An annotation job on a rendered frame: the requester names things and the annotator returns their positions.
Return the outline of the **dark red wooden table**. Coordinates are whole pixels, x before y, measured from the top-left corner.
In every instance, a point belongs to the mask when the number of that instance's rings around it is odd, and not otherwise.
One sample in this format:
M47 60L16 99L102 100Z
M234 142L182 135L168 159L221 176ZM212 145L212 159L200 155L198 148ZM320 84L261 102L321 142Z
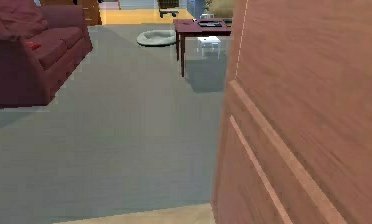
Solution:
M199 23L214 22L218 26L200 26ZM176 32L176 58L180 62L181 76L185 75L185 51L187 37L230 36L231 28L222 18L174 19Z

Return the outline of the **brown wooden cabinet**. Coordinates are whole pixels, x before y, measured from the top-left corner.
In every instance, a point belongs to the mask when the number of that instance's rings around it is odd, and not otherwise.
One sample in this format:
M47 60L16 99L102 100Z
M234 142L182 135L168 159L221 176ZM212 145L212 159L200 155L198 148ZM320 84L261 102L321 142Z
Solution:
M98 0L38 0L41 6L47 5L79 5L84 11L85 21L88 26L101 25Z

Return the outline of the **black wheeled cart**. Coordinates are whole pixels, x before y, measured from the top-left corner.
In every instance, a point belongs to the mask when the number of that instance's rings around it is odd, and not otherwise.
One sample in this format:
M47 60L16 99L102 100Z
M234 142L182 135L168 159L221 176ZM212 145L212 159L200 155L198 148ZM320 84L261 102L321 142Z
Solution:
M176 17L179 11L177 8L180 6L179 0L157 0L159 16L163 17L164 14L170 13Z

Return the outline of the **brown wooden door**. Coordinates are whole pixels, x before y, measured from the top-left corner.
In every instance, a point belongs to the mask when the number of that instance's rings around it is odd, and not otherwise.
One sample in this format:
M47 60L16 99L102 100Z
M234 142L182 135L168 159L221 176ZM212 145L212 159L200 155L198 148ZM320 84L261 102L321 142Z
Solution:
M216 224L372 224L372 0L235 0Z

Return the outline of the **white small stool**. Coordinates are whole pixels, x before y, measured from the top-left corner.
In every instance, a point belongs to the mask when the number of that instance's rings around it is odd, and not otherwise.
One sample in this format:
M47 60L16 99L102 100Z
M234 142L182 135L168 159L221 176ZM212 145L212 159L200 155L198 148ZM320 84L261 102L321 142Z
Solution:
M197 51L201 54L201 57L205 56L205 49L212 49L217 51L217 57L220 57L221 53L221 40L217 36L198 37Z

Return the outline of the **white round pet bed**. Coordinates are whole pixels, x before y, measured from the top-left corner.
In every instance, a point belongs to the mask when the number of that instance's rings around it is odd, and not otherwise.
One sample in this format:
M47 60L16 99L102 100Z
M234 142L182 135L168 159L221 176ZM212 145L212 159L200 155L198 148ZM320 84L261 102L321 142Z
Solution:
M142 46L167 46L175 42L174 30L150 30L142 32L137 37L137 43Z

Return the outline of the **dark red sofa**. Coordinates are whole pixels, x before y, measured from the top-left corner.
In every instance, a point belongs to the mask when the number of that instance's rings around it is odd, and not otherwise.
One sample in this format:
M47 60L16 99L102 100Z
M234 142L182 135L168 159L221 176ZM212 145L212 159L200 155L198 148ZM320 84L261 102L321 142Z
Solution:
M81 6L0 0L0 108L48 105L91 51Z

